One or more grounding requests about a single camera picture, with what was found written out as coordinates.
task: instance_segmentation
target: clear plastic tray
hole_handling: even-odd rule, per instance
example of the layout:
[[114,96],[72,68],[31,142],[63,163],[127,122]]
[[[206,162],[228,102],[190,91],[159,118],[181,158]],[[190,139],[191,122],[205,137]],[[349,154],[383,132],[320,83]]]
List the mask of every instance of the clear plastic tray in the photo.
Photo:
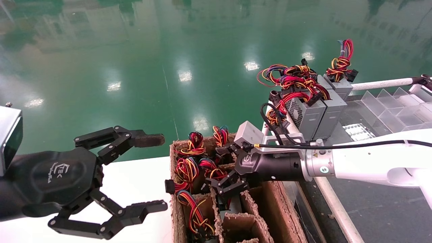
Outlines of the clear plastic tray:
[[381,90],[377,97],[366,91],[357,103],[362,108],[359,112],[372,127],[382,123],[393,133],[432,128],[432,102],[423,102],[401,88],[393,95]]

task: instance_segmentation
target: black cable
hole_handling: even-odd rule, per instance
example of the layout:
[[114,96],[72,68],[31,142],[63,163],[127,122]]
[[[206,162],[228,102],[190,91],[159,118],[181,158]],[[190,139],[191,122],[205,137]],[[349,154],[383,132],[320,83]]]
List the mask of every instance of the black cable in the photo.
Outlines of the black cable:
[[380,141],[367,144],[349,144],[349,145],[337,145],[337,146],[305,146],[305,145],[268,145],[259,144],[260,147],[269,148],[292,148],[292,149],[342,149],[342,148],[360,148],[360,147],[371,147],[387,144],[416,144],[427,147],[432,147],[431,143],[416,141],[416,140],[390,140],[390,141]]
[[[275,129],[274,127],[271,127],[271,128],[270,128],[271,124],[270,124],[270,122],[269,122],[267,116],[265,116],[265,115],[264,115],[264,112],[263,112],[263,108],[264,108],[265,106],[270,106],[270,108],[273,109],[273,111],[275,112],[275,116],[276,116],[277,122],[279,123],[280,129],[282,130],[283,134],[284,134],[285,137],[290,141],[291,144],[296,144],[296,145],[309,145],[308,143],[298,143],[298,142],[294,141],[294,139],[292,139],[292,138],[288,135],[288,132],[287,132],[286,128],[282,127],[282,118],[280,117],[279,112],[276,110],[276,107],[275,107],[274,105],[270,104],[270,103],[264,103],[264,104],[261,106],[261,117],[263,118],[263,120],[264,120],[264,122],[267,124],[267,126],[269,126],[269,129],[271,129],[271,131],[274,133],[274,135],[276,136],[276,139],[278,139],[278,138],[280,139],[280,135],[279,135],[278,132],[276,132],[276,129]],[[279,139],[278,139],[277,141],[279,142],[279,144],[282,144],[282,145],[283,145],[283,143],[281,142],[282,139],[280,139],[280,141],[279,141]]]
[[267,116],[264,114],[263,109],[264,109],[264,107],[266,107],[266,106],[270,106],[270,107],[273,109],[273,111],[276,112],[276,108],[274,107],[274,105],[272,105],[272,104],[270,104],[270,103],[264,103],[264,104],[261,106],[261,110],[260,110],[261,117],[263,118],[264,122],[267,124],[267,126],[269,127],[269,129],[270,129],[270,130],[274,133],[274,135],[276,136],[277,142],[278,142],[279,144],[282,144],[282,145],[283,145],[283,142],[282,142],[282,139],[281,139],[280,136],[279,136],[279,133],[278,133],[278,132],[276,131],[276,129],[275,129],[275,128],[270,124],[269,119],[268,119]]

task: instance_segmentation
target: silver cylinder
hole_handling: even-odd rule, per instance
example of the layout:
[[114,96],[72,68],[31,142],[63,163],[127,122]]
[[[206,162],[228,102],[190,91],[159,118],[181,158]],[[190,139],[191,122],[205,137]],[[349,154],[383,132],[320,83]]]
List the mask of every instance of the silver cylinder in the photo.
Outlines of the silver cylinder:
[[334,176],[333,154],[331,150],[306,151],[306,167],[312,177]]

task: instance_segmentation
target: power supply unit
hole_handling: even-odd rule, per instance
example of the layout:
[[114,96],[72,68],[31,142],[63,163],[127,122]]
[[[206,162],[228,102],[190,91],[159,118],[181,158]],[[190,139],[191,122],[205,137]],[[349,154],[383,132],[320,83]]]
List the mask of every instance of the power supply unit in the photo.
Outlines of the power supply unit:
[[325,112],[316,130],[314,140],[330,137],[339,122],[343,110],[347,106],[345,101],[334,90],[328,90],[328,93],[330,94],[330,100],[322,101],[326,106]]
[[289,100],[285,107],[305,140],[312,140],[326,109],[325,104],[318,100],[312,106],[308,106],[299,98],[294,98]]
[[346,80],[346,78],[341,79],[339,82],[334,82],[332,83],[329,79],[329,77],[327,77],[327,74],[323,75],[323,78],[328,82],[328,84],[330,84],[333,88],[333,90],[343,99],[346,100],[346,98],[348,97],[349,93],[352,91],[353,87],[351,85],[350,82],[348,82],[348,80]]

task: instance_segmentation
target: cardboard compartment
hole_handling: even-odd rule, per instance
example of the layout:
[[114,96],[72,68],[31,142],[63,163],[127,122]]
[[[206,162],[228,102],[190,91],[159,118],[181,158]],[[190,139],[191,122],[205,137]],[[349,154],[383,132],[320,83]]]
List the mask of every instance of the cardboard compartment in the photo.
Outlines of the cardboard compartment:
[[222,226],[225,243],[254,242],[256,240],[263,243],[269,242],[266,237],[267,230],[263,230],[254,215],[226,213]]
[[[229,135],[229,142],[234,140],[235,134]],[[175,177],[177,152],[188,147],[187,141],[175,141],[170,146],[171,178]],[[213,137],[204,138],[206,155],[214,157],[215,140]],[[218,167],[226,171],[234,169],[235,155]],[[212,222],[215,238],[219,243],[306,243],[307,240],[300,226],[295,209],[288,199],[281,182],[251,182],[254,187],[240,195],[241,211],[233,214],[223,211],[222,220],[217,203],[216,192],[210,188],[210,193],[199,194],[205,180],[204,176],[195,179],[193,184],[193,198],[196,201],[205,199],[200,210],[205,218]],[[188,229],[190,208],[180,204],[176,195],[172,196],[173,239],[175,243],[191,242]]]
[[258,214],[266,221],[270,235],[275,242],[302,242],[306,240],[298,223],[298,215],[285,193],[281,182],[263,182],[251,188],[249,195],[254,200]]

